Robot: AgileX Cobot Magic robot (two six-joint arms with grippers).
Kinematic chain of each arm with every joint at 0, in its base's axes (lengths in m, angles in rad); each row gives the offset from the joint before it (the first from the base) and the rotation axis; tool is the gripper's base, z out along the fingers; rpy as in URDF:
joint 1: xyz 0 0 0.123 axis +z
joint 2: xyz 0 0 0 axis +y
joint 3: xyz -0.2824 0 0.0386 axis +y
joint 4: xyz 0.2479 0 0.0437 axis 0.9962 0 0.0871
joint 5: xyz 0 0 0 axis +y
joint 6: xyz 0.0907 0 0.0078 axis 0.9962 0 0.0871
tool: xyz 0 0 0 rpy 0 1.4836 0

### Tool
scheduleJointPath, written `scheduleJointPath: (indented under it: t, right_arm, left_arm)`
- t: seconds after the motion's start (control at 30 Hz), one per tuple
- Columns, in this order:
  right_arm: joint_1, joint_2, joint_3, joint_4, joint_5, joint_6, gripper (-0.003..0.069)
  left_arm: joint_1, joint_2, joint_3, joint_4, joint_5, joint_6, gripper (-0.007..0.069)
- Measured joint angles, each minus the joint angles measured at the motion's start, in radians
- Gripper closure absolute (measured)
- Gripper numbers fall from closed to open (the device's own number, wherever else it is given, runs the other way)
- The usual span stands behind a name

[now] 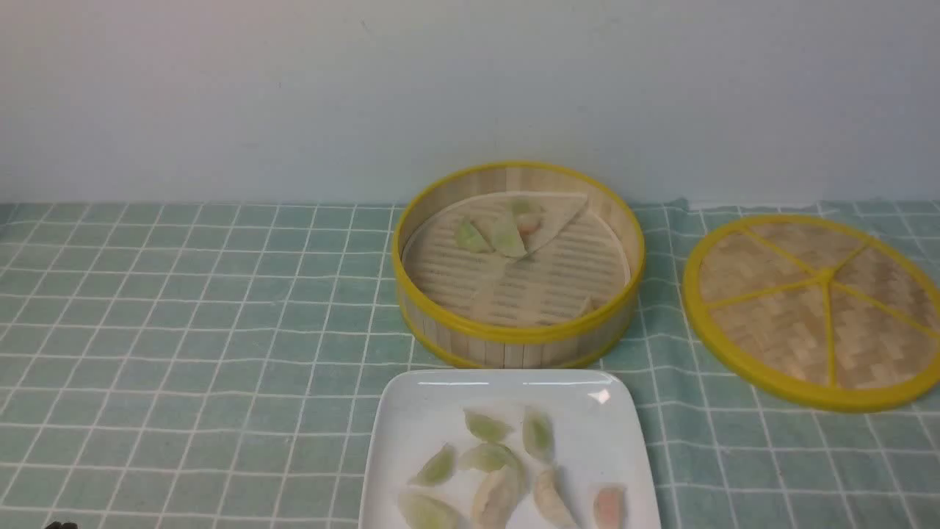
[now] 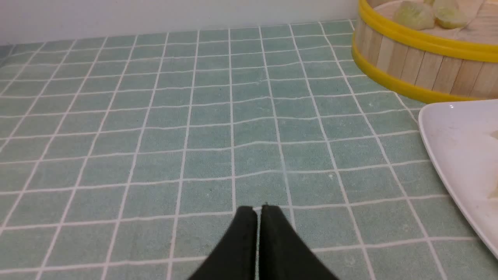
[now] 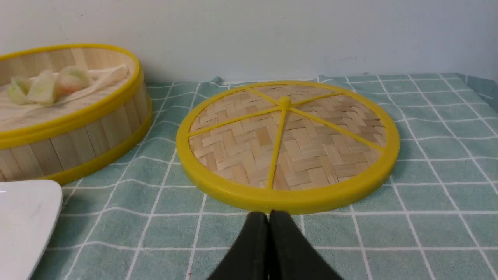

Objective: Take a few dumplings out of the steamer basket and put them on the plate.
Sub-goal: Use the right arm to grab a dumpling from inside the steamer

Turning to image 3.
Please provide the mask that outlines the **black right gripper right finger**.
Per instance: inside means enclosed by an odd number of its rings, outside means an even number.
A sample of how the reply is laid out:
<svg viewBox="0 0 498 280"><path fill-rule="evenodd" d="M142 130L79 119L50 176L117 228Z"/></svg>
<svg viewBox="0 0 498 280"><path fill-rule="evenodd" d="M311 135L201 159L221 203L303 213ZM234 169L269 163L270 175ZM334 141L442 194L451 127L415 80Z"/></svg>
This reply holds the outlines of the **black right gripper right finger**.
<svg viewBox="0 0 498 280"><path fill-rule="evenodd" d="M341 280L323 257L311 246L285 211L269 215L271 249L270 280Z"/></svg>

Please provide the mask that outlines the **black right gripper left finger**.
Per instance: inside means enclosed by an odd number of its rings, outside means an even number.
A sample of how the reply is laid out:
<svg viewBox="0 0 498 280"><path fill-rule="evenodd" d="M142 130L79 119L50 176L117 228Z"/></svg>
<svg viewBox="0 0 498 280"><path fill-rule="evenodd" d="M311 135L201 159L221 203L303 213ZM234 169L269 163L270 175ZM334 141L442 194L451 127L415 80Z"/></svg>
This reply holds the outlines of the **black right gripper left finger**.
<svg viewBox="0 0 498 280"><path fill-rule="evenodd" d="M250 212L232 247L208 280L267 280L267 239L267 216Z"/></svg>

